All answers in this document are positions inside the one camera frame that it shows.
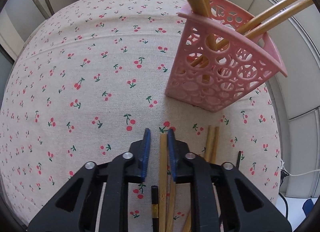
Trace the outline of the black gold-banded chopstick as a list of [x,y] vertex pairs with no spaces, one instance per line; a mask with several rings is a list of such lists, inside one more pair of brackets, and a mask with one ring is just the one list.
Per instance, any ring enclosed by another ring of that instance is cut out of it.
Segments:
[[157,185],[151,186],[151,214],[152,231],[159,232],[159,189]]

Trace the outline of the cherry print tablecloth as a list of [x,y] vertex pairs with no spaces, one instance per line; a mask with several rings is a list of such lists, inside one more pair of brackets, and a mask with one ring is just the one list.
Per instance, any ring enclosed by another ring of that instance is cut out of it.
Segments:
[[165,96],[185,0],[80,0],[33,33],[1,107],[1,178],[11,210],[28,223],[87,161],[109,162],[151,131],[148,174],[129,187],[129,231],[151,231],[159,138],[202,155],[218,126],[217,164],[236,162],[271,201],[280,142],[266,85],[215,114]]

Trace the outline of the pink perforated utensil holder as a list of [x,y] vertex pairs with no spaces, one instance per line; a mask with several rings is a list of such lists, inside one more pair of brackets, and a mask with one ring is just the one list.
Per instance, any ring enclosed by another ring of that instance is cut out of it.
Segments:
[[268,33],[249,40],[236,30],[253,15],[228,0],[210,0],[212,18],[186,19],[165,89],[168,97],[218,112],[287,70]]

